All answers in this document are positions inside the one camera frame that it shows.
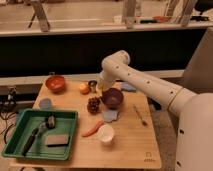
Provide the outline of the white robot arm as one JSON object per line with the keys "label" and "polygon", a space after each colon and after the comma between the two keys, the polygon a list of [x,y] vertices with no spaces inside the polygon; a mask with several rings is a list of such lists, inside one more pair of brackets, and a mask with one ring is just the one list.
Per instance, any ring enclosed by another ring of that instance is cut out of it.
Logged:
{"label": "white robot arm", "polygon": [[197,94],[129,66],[120,50],[102,60],[99,88],[107,90],[121,79],[179,118],[175,171],[213,171],[213,93]]}

